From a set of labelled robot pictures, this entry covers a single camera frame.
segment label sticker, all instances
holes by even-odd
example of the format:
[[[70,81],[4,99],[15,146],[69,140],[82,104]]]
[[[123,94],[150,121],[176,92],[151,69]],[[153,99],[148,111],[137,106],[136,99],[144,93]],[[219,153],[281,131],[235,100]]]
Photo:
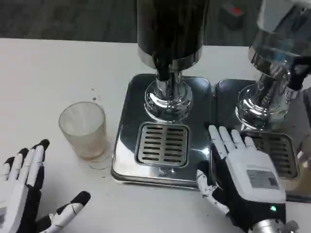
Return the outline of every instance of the label sticker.
[[[280,189],[275,175],[270,171],[247,170],[253,188]]]

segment white table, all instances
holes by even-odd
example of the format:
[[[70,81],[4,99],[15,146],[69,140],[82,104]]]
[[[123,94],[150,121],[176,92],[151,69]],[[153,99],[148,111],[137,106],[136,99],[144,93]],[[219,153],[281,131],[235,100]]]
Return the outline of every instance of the white table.
[[[136,49],[136,44],[0,39],[0,162],[43,138],[51,141],[39,216],[53,213],[81,190],[92,195],[64,233],[240,233],[199,192],[118,184],[109,169],[93,170],[77,159],[62,136],[62,110],[95,97],[114,143],[128,82],[138,73],[153,73]],[[247,49],[205,47],[200,62],[185,74],[204,76],[211,84],[252,79]],[[288,203],[287,210],[300,232],[309,232],[311,205]]]

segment drip tray grate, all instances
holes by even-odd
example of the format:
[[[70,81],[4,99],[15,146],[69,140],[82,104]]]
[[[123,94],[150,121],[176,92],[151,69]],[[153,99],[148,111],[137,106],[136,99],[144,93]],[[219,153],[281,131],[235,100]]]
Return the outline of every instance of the drip tray grate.
[[[270,155],[281,178],[293,179],[298,176],[293,144],[287,135],[248,131],[241,135],[251,137],[257,149]]]
[[[139,162],[154,166],[183,166],[187,163],[187,127],[145,124],[140,135]]]

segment robotic hand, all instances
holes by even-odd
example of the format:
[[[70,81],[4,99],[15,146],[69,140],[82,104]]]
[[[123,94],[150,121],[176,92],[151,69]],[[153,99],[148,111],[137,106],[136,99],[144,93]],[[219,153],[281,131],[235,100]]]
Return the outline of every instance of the robotic hand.
[[[197,183],[203,198],[244,232],[293,233],[294,221],[286,224],[285,190],[268,154],[256,149],[253,140],[242,140],[237,130],[209,126],[211,159],[200,164]]]
[[[82,191],[55,214],[35,220],[44,180],[47,139],[24,148],[7,159],[0,171],[0,233],[55,233],[63,229],[87,204],[90,194]]]

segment stainless steel drip tray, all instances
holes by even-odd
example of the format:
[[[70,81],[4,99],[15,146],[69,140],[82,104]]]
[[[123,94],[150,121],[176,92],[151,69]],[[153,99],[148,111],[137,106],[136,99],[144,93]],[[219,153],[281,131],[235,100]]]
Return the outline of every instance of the stainless steel drip tray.
[[[155,78],[140,74],[128,86],[111,174],[123,183],[197,189],[197,164],[209,160],[205,125],[212,122],[210,84],[204,78],[185,77],[194,100],[188,117],[159,122],[144,108],[144,92]]]
[[[186,126],[144,124],[136,157],[142,165],[182,167],[188,157]]]

